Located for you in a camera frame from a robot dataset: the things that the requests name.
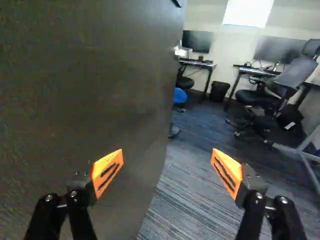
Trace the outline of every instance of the black door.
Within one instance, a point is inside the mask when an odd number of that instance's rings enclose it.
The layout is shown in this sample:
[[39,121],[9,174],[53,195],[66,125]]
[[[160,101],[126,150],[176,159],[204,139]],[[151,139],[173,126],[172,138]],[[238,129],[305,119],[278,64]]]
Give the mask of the black door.
[[122,148],[124,167],[90,215],[99,239],[135,238],[165,160],[179,1],[0,4],[3,237],[21,239],[41,196]]

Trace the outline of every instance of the white wall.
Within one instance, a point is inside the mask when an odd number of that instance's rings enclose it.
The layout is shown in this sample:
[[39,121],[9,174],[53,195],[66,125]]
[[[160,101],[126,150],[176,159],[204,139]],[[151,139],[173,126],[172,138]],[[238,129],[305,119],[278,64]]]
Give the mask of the white wall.
[[[214,32],[209,54],[217,67],[211,81],[233,85],[238,69],[233,64],[251,62],[260,36],[276,36],[309,40],[320,38],[320,0],[275,0],[265,29],[222,26],[228,0],[189,0],[186,10],[185,30]],[[191,67],[186,75],[196,70]],[[194,89],[203,91],[208,73],[201,71],[192,76]],[[237,89],[254,88],[247,80],[241,80]]]

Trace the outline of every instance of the chair seat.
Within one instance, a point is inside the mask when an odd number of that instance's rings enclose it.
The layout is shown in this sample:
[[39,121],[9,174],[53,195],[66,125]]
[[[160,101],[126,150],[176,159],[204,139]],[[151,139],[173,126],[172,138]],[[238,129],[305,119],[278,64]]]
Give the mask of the chair seat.
[[195,81],[189,77],[179,77],[176,81],[175,86],[180,89],[191,89],[195,85]]
[[261,93],[251,90],[239,90],[235,93],[235,98],[238,102],[254,107],[262,107],[264,109],[277,106],[280,99],[268,93]]
[[174,88],[173,93],[173,103],[174,104],[181,104],[187,101],[187,94],[181,88]]

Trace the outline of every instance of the screw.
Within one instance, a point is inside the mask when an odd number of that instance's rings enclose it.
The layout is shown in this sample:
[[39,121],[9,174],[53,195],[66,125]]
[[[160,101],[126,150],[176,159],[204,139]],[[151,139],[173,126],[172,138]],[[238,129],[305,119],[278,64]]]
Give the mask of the screw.
[[287,200],[284,196],[280,197],[280,201],[281,201],[283,204],[287,204],[287,203],[288,203],[288,200]]
[[46,202],[50,202],[51,200],[52,200],[52,195],[46,196],[46,198],[45,198]]
[[260,192],[257,192],[257,193],[256,193],[256,197],[257,197],[258,199],[263,199],[263,198],[264,198],[264,196],[262,196],[262,194],[261,194]]
[[74,198],[77,195],[77,191],[72,191],[70,197]]

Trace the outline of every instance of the keyboard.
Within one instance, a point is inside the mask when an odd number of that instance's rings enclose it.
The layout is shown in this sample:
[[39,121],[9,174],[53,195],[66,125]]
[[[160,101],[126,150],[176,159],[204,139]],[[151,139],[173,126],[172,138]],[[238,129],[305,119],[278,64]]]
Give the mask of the keyboard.
[[207,64],[213,64],[214,61],[210,61],[210,60],[203,60],[200,61],[198,59],[192,59],[192,58],[184,58],[184,57],[180,57],[179,61],[186,61],[186,62],[199,62],[199,63],[207,63]]

